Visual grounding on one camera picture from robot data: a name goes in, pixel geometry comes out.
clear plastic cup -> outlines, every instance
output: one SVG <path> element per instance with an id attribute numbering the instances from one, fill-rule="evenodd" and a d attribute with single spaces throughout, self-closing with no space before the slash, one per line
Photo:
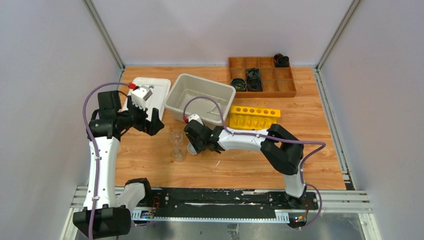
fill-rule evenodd
<path id="1" fill-rule="evenodd" d="M 182 131 L 174 131 L 169 137 L 174 148 L 181 148 L 184 142 L 184 134 Z"/>
<path id="2" fill-rule="evenodd" d="M 184 152 L 181 147 L 175 147 L 172 150 L 172 155 L 175 162 L 181 163 L 182 161 L 184 161 Z"/>

wooden table surface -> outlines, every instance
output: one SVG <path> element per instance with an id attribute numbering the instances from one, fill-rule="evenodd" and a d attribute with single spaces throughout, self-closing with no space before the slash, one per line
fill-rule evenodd
<path id="1" fill-rule="evenodd" d="M 227 67 L 127 67 L 124 83 L 136 77 L 162 78 L 174 84 L 182 74 L 192 74 L 217 82 L 227 83 Z M 321 99 L 311 68 L 294 67 L 297 89 L 294 98 L 235 98 L 233 105 L 274 108 L 281 110 L 278 124 L 300 140 L 323 141 L 327 147 L 313 155 L 304 165 L 304 179 L 319 189 L 346 189 Z M 127 87 L 121 87 L 125 93 Z M 116 160 L 117 186 L 129 179 L 147 178 L 152 187 L 192 188 L 248 188 L 283 189 L 281 173 L 259 152 L 227 150 L 218 154 L 204 151 L 198 155 L 187 152 L 188 139 L 184 138 L 185 159 L 174 162 L 170 133 L 183 130 L 185 123 L 175 120 L 165 110 L 162 122 L 165 128 L 155 136 L 131 128 L 122 137 Z M 305 145 L 306 155 L 316 146 Z"/>

robotic arm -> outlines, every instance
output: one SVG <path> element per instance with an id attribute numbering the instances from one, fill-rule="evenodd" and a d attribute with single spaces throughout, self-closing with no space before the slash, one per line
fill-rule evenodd
<path id="1" fill-rule="evenodd" d="M 221 153 L 221 151 L 231 149 L 263 153 L 274 169 L 282 173 L 286 185 L 285 194 L 287 195 L 287 200 L 295 200 L 301 203 L 306 191 L 306 185 L 301 180 L 301 172 L 299 170 L 303 158 L 304 145 L 283 143 L 278 147 L 276 145 L 277 141 L 259 136 L 268 135 L 298 141 L 295 136 L 278 124 L 273 124 L 269 129 L 263 130 L 228 129 L 235 133 L 254 133 L 256 136 L 230 134 L 222 126 L 217 126 L 212 130 L 202 123 L 197 114 L 190 115 L 184 128 L 190 141 L 188 151 L 193 155 L 205 150 Z"/>
<path id="2" fill-rule="evenodd" d="M 73 214 L 74 225 L 86 236 L 89 233 L 92 211 L 95 211 L 94 239 L 128 234 L 132 223 L 132 211 L 139 202 L 150 199 L 152 189 L 146 178 L 129 180 L 122 194 L 116 197 L 115 165 L 123 131 L 135 128 L 153 136 L 164 128 L 156 108 L 152 109 L 151 121 L 147 120 L 146 101 L 151 95 L 150 88 L 144 86 L 136 88 L 128 94 L 128 110 L 121 112 L 118 112 L 122 108 L 118 91 L 105 91 L 97 95 L 99 108 L 93 112 L 89 127 L 98 146 L 100 171 L 96 176 L 95 149 L 93 142 L 90 141 L 88 192 L 83 211 Z M 95 182 L 98 182 L 97 196 L 94 196 Z M 97 200 L 95 209 L 92 209 L 93 198 Z"/>

yellow rack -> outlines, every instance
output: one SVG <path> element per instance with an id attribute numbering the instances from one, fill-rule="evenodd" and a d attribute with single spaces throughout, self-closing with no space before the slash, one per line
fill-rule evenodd
<path id="1" fill-rule="evenodd" d="M 239 130 L 268 129 L 281 118 L 279 109 L 231 106 L 229 127 Z"/>

wooden compartment box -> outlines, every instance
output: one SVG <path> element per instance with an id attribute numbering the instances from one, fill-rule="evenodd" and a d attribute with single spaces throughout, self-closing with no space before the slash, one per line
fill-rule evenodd
<path id="1" fill-rule="evenodd" d="M 228 58 L 229 79 L 246 80 L 246 69 L 257 68 L 262 78 L 262 91 L 238 91 L 236 98 L 293 98 L 296 95 L 292 68 L 275 67 L 272 56 Z"/>

